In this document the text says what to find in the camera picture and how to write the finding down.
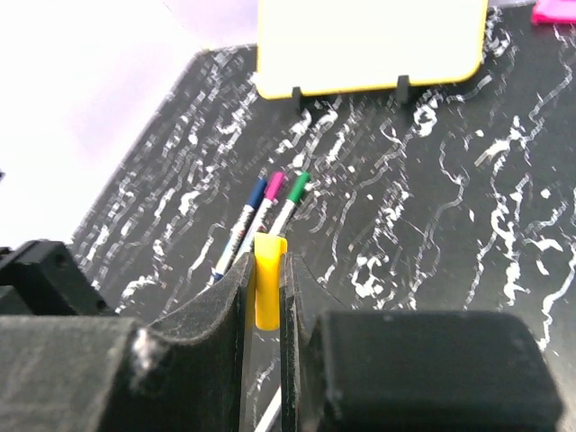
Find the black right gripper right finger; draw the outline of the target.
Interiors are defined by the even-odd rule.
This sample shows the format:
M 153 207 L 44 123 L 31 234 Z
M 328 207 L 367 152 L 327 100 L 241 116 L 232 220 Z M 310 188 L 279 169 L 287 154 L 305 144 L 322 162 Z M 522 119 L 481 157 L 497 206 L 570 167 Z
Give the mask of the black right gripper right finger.
M 563 400 L 518 317 L 352 310 L 300 256 L 282 270 L 283 430 L 556 430 Z

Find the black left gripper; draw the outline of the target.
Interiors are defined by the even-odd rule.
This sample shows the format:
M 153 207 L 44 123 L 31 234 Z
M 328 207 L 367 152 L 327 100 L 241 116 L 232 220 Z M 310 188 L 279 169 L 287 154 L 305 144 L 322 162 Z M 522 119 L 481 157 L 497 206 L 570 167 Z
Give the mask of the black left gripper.
M 1 313 L 106 316 L 108 304 L 64 243 L 33 240 L 1 248 Z

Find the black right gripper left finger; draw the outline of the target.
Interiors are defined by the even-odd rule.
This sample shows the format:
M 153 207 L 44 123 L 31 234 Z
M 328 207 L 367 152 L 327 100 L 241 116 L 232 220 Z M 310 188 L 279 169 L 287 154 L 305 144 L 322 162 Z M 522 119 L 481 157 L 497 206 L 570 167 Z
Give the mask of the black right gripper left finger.
M 152 324 L 1 313 L 4 431 L 240 431 L 255 262 Z

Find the yellow pen cap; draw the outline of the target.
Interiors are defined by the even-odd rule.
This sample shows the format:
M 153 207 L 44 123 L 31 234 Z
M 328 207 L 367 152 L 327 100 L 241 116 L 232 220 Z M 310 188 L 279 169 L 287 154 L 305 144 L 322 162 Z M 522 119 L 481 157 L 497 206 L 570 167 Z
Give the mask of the yellow pen cap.
M 260 232 L 255 235 L 256 326 L 263 331 L 280 327 L 280 270 L 287 248 L 285 238 Z

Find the green whiteboard pen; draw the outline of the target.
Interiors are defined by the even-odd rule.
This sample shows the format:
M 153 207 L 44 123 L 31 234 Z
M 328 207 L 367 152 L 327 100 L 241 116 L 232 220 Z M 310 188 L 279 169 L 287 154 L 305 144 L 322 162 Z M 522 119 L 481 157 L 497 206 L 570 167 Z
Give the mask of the green whiteboard pen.
M 296 211 L 296 207 L 300 201 L 297 203 L 293 203 L 285 200 L 282 209 L 280 210 L 278 216 L 274 220 L 271 228 L 269 229 L 268 233 L 270 235 L 278 236 L 283 233 L 284 228 L 286 227 L 287 223 L 289 222 L 290 218 L 293 216 L 294 212 Z

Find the purple whiteboard pen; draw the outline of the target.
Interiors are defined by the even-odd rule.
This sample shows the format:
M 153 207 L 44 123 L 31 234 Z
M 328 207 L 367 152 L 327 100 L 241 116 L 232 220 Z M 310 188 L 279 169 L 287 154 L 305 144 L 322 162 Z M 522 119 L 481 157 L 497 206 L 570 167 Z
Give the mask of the purple whiteboard pen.
M 269 210 L 272 208 L 274 202 L 267 200 L 264 196 L 262 202 L 260 203 L 256 215 L 252 220 L 252 223 L 247 230 L 247 233 L 239 247 L 237 258 L 240 258 L 241 255 L 244 253 L 248 253 L 251 251 L 254 243 L 254 237 L 257 232 L 259 232 L 263 227 L 266 219 L 266 215 L 268 214 Z

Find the yellow whiteboard pen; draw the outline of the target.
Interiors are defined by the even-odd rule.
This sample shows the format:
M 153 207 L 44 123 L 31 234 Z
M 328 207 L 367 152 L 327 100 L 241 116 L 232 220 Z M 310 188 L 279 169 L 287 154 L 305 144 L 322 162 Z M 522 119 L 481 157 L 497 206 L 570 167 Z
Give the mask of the yellow whiteboard pen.
M 282 386 L 279 386 L 271 399 L 264 415 L 256 425 L 255 432 L 270 432 L 279 419 L 282 405 Z

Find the green pen cap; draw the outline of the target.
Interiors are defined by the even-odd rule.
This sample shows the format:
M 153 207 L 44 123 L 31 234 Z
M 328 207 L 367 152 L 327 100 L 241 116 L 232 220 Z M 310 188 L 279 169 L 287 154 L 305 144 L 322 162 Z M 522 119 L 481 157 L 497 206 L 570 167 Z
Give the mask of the green pen cap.
M 297 203 L 305 190 L 306 184 L 310 181 L 311 176 L 308 172 L 302 172 L 293 182 L 292 189 L 290 190 L 287 200 L 292 203 Z

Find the purple pen cap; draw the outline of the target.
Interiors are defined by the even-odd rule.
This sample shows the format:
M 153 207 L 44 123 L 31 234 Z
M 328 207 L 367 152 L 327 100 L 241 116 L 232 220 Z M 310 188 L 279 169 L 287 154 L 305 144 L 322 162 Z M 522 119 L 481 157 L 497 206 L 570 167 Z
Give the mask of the purple pen cap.
M 285 174 L 284 172 L 281 171 L 274 172 L 271 175 L 267 187 L 265 189 L 265 198 L 267 200 L 273 202 L 276 199 L 277 195 L 279 194 L 279 192 L 283 187 L 284 179 Z

